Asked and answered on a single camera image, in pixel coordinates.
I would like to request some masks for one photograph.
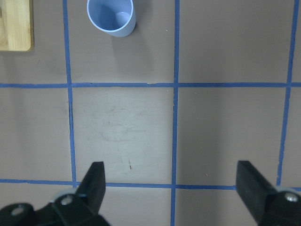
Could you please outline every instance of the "cup rim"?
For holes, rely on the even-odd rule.
[[[89,3],[90,3],[90,0],[88,0],[88,2],[87,2],[87,13],[88,13],[88,17],[89,17],[91,23],[92,23],[96,28],[98,28],[99,30],[101,30],[101,31],[103,31],[103,32],[107,32],[107,33],[118,32],[118,31],[122,30],[123,28],[125,28],[125,27],[129,24],[129,22],[131,21],[131,18],[133,17],[133,13],[134,13],[134,4],[133,4],[133,0],[130,0],[130,2],[131,2],[131,15],[130,15],[128,21],[127,21],[122,27],[120,27],[120,28],[118,28],[118,29],[116,29],[116,30],[106,30],[106,29],[103,29],[103,28],[97,26],[97,25],[94,23],[94,21],[92,20],[92,18],[91,18],[91,16],[90,16],[90,12],[89,12]]]

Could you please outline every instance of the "blue cup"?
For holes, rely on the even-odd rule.
[[[135,28],[133,0],[88,0],[87,13],[96,28],[115,37],[128,36]]]

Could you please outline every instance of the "blue tape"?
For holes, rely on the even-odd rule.
[[[298,13],[299,13],[299,0],[295,0],[294,7],[293,7],[293,22],[292,22],[290,54],[289,54],[289,62],[288,62],[288,69],[287,69],[288,87],[286,88],[286,93],[285,93],[285,104],[284,104],[281,142],[280,142],[280,151],[279,151],[279,163],[277,169],[278,186],[281,185],[281,180],[282,180],[282,167],[283,167],[283,159],[285,154],[285,139],[286,139],[286,130],[287,130],[289,101],[291,96],[291,85],[292,85],[291,83],[292,83],[292,76],[293,76],[293,55],[295,50],[295,37],[296,37],[296,30],[297,30]]]
[[[141,188],[171,188],[169,184],[131,184],[131,183],[106,183],[107,187],[141,187]]]
[[[83,88],[83,87],[174,87],[173,83],[73,83],[72,87],[74,88]]]
[[[301,82],[292,82],[291,86],[292,87],[301,87]]]
[[[0,183],[11,184],[34,184],[34,185],[72,185],[71,181],[58,180],[17,180],[17,179],[0,179]]]
[[[0,83],[0,88],[23,88],[23,89],[53,89],[53,88],[67,88],[64,84],[16,84],[16,83]]]
[[[180,0],[174,1],[174,109],[173,109],[173,147],[171,172],[170,226],[174,226],[176,199],[176,165],[177,165],[177,127],[178,127],[178,93],[179,93],[179,52],[180,52]]]
[[[222,185],[177,185],[176,188],[190,190],[236,190],[236,186]]]
[[[297,192],[301,192],[301,187],[291,187],[291,189],[296,190]]]
[[[71,173],[72,185],[77,186],[76,183],[76,166],[75,166],[75,148],[74,148],[74,129],[73,129],[73,95],[72,95],[72,81],[71,81],[71,64],[70,64],[70,48],[69,48],[69,27],[68,27],[68,7],[67,0],[63,0],[63,23],[64,23],[64,42],[65,42],[65,59],[66,59],[66,74],[68,84],[68,99],[69,99],[69,126],[70,126],[70,154],[71,154]]]
[[[225,83],[179,83],[179,87],[194,87],[194,88],[232,88],[232,87],[265,87],[265,88],[285,88],[286,83],[273,82],[225,82]]]

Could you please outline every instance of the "grid line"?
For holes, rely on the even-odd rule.
[[[34,185],[64,185],[72,186],[72,181],[59,180],[22,180],[22,179],[0,179],[0,184],[34,184]],[[106,187],[128,187],[128,188],[165,188],[186,189],[186,190],[236,190],[236,186],[223,185],[172,185],[172,184],[135,184],[135,183],[106,183]],[[301,187],[290,187],[298,192]]]
[[[280,142],[280,151],[279,151],[279,163],[278,163],[278,169],[277,169],[277,183],[276,184],[278,186],[281,185],[283,159],[284,159],[284,154],[285,154],[285,139],[286,139],[288,112],[289,112],[292,77],[293,77],[293,54],[294,54],[294,50],[295,50],[295,37],[296,37],[297,22],[298,22],[298,11],[299,11],[299,0],[295,0],[294,7],[293,7],[291,43],[290,43],[290,52],[289,52],[288,69],[287,69],[287,81],[286,81],[288,86],[287,86],[286,92],[285,92],[285,104],[284,104],[284,110],[283,110],[283,122],[282,122],[281,142]]]
[[[54,84],[33,84],[33,83],[0,83],[0,88],[21,88],[21,89],[59,89],[59,88],[93,88],[93,87],[125,87],[125,88],[288,88],[301,87],[301,82],[199,82],[199,83],[140,83],[140,82],[84,82],[84,83],[54,83]]]
[[[173,145],[170,199],[170,226],[175,225],[176,165],[178,131],[178,93],[179,93],[179,52],[180,52],[180,0],[174,1],[174,106],[173,106]]]
[[[72,186],[76,187],[77,184],[76,184],[73,110],[72,110],[73,94],[72,94],[72,80],[71,80],[67,0],[63,0],[63,23],[64,23],[64,43],[65,43],[66,74],[67,74],[67,88],[68,88],[68,104],[69,104],[69,127],[70,127],[69,138],[70,138],[71,174],[72,174]]]

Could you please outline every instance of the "metal screw head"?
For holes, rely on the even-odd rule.
[[[63,198],[63,199],[61,200],[61,204],[62,204],[63,206],[69,205],[72,201],[73,201],[73,197],[72,197],[71,195],[68,195],[68,196],[66,196],[65,198]]]
[[[19,205],[17,208],[14,208],[13,211],[11,211],[12,216],[17,216],[24,212],[24,207],[22,205]]]
[[[289,202],[297,202],[298,201],[298,196],[296,196],[294,193],[289,193],[287,192],[284,197],[286,198],[286,200],[288,200]]]

